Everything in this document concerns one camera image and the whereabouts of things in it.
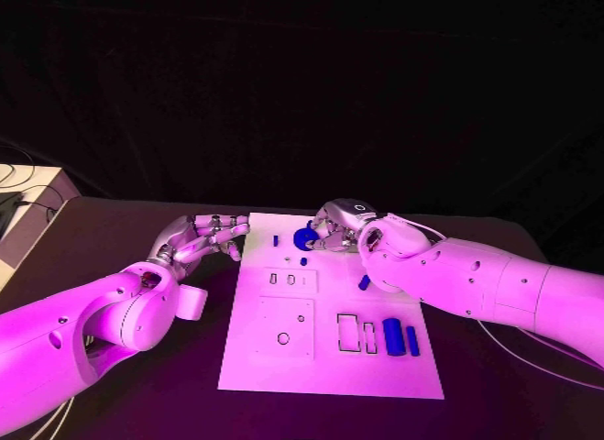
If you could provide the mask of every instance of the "white cable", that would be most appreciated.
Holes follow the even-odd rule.
[[[477,321],[477,324],[480,325],[480,327],[483,328],[483,330],[486,331],[486,334],[490,336],[490,338],[496,341],[496,344],[506,350],[506,352],[513,355],[522,362],[525,362],[526,364],[529,364],[532,367],[535,367],[536,369],[541,369],[545,373],[551,374],[552,376],[557,376],[559,379],[568,380],[570,382],[578,383],[580,385],[583,385],[584,387],[588,388],[594,388],[596,390],[603,390],[604,391],[604,387],[598,387],[597,385],[593,385],[591,383],[585,383],[581,382],[578,380],[574,380],[571,378],[568,378],[567,376],[562,376],[561,374],[554,373],[552,371],[547,370],[545,368],[539,367],[538,365],[535,365],[531,361],[528,361],[523,357],[518,356],[508,348],[506,346],[503,346],[502,342],[498,340],[498,338],[490,334],[490,332],[486,330],[486,327],[483,325],[482,321]]]
[[[38,430],[38,432],[33,434],[33,436],[28,440],[35,440],[39,436],[44,430],[51,426],[51,423],[54,422],[54,419],[57,418],[57,415],[61,413],[61,410],[64,409],[64,406],[67,405],[68,401],[65,401],[59,407],[57,408],[55,414],[52,415],[51,419],[48,419],[48,422],[44,424],[44,427]]]
[[[61,425],[64,424],[64,421],[67,420],[67,415],[68,415],[68,412],[69,412],[71,407],[72,407],[72,401],[74,401],[74,397],[72,397],[71,400],[68,401],[69,404],[68,404],[67,411],[64,412],[64,417],[62,417],[61,420],[59,420],[59,425],[57,426],[55,432],[54,432],[54,434],[51,435],[51,438],[49,438],[48,440],[54,440],[54,438],[55,438],[55,436],[57,436],[57,433],[59,432]]]
[[[564,349],[558,348],[555,345],[552,345],[549,342],[544,341],[542,339],[539,339],[531,332],[528,332],[523,328],[516,327],[516,329],[528,336],[531,337],[536,342],[542,343],[545,346],[554,348],[557,351],[562,352],[565,355],[571,356],[575,360],[580,360],[583,363],[588,364],[591,367],[594,367],[596,369],[601,370],[604,372],[604,368],[593,361],[590,361],[588,359],[584,359],[583,357],[574,355],[572,353],[570,353],[568,351],[565,351]]]
[[[411,225],[414,225],[414,226],[417,226],[417,227],[421,227],[423,229],[427,229],[430,232],[433,232],[443,240],[446,240],[447,239],[447,237],[444,236],[444,235],[441,235],[440,233],[438,233],[438,231],[436,230],[436,229],[433,229],[431,227],[428,227],[428,226],[425,226],[425,225],[421,225],[420,223],[417,223],[417,222],[412,222],[411,220],[407,220],[405,218],[404,218],[404,220],[411,224]]]

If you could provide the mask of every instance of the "dark background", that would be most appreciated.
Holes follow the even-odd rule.
[[[604,273],[604,2],[183,3],[0,2],[2,144],[90,196],[496,216]]]

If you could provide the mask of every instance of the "robotic arm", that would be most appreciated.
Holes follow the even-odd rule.
[[[516,326],[575,348],[604,368],[604,276],[532,261],[437,231],[433,242],[395,214],[338,199],[310,222],[329,235],[313,249],[358,251],[372,283],[440,310]]]
[[[180,217],[146,261],[0,315],[0,436],[38,420],[139,351],[175,316],[198,321],[206,291],[180,285],[201,258],[248,233],[245,216]],[[84,340],[95,341],[85,346]]]

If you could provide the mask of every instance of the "dark table surface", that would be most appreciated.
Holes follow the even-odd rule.
[[[180,215],[312,210],[113,201],[81,197],[61,210],[0,293],[0,313],[144,259]],[[404,214],[447,237],[545,261],[525,229],[500,219]],[[444,400],[218,390],[240,263],[209,256],[186,284],[208,290],[198,322],[180,319],[149,352],[121,362],[75,398],[58,439],[604,439],[604,391],[515,359],[470,319],[423,305]],[[489,324],[521,356],[604,386],[604,374]],[[5,438],[26,440],[48,417]]]

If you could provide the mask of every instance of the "blue disc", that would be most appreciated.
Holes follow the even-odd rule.
[[[293,235],[294,247],[299,250],[312,250],[306,247],[306,242],[312,240],[319,240],[319,234],[309,227],[297,229]]]

